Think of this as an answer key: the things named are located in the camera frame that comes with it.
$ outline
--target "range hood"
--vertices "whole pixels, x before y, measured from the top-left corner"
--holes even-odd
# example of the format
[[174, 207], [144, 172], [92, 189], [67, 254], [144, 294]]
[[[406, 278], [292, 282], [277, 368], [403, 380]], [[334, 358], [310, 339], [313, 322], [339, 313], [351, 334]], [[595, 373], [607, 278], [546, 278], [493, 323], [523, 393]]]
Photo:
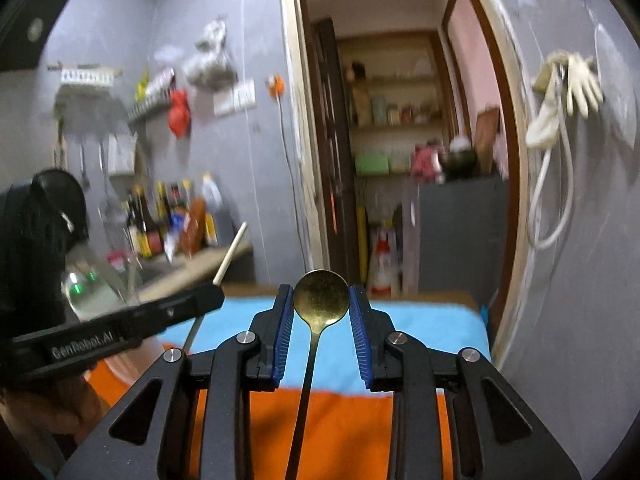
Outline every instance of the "range hood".
[[28, 0], [0, 44], [0, 72], [33, 70], [69, 0]]

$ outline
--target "spoon handle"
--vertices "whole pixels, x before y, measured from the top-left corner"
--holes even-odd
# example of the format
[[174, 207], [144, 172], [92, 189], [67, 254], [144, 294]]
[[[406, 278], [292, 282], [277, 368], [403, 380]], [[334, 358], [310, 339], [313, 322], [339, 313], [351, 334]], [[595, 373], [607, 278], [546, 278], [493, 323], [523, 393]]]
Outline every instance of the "spoon handle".
[[302, 439], [305, 436], [306, 410], [309, 407], [311, 381], [314, 376], [314, 365], [316, 364], [316, 352], [318, 352], [319, 341], [320, 334], [312, 332], [311, 345], [309, 346], [309, 358], [306, 361], [305, 380], [302, 383], [302, 394], [300, 395], [300, 405], [298, 406], [298, 416], [296, 417], [296, 429], [293, 431], [291, 451], [289, 452], [289, 463], [287, 463], [287, 473], [284, 477], [285, 480], [296, 480], [296, 477], [298, 476], [300, 452], [302, 451]]

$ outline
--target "gold spoon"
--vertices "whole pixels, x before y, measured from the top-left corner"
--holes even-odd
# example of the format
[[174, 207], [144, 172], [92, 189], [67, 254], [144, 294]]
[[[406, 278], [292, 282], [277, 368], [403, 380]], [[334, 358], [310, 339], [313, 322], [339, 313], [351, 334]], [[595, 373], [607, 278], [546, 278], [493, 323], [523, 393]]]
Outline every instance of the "gold spoon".
[[296, 429], [293, 432], [285, 480], [295, 480], [298, 475], [302, 438], [305, 434], [306, 410], [309, 407], [309, 394], [311, 393], [311, 381], [320, 335], [322, 330], [344, 317], [349, 309], [349, 302], [347, 283], [330, 270], [312, 270], [306, 273], [293, 290], [293, 307], [309, 325], [311, 345], [309, 346], [309, 358], [306, 361], [305, 380], [302, 383]]

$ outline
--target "triangular cutout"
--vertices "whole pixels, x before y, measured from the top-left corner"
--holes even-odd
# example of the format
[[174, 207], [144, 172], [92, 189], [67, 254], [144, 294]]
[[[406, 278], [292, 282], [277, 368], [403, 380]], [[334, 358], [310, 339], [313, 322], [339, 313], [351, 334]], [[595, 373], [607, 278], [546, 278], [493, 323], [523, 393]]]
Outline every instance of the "triangular cutout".
[[146, 442], [161, 389], [162, 381], [152, 380], [113, 423], [109, 429], [109, 435], [112, 438], [142, 446]]
[[482, 380], [482, 390], [498, 444], [508, 444], [531, 435], [529, 423], [491, 379]]

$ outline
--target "pink wall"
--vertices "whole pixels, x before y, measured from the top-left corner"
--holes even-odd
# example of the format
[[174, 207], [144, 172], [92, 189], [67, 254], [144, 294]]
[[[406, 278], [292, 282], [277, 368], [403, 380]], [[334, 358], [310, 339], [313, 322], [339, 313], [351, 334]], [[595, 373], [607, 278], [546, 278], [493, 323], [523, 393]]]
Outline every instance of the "pink wall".
[[[488, 106], [500, 106], [500, 92], [489, 48], [471, 0], [456, 0], [448, 33], [460, 66], [473, 135], [476, 132], [478, 112]], [[496, 140], [494, 156], [500, 172], [506, 176], [508, 165], [504, 133], [501, 133]]]

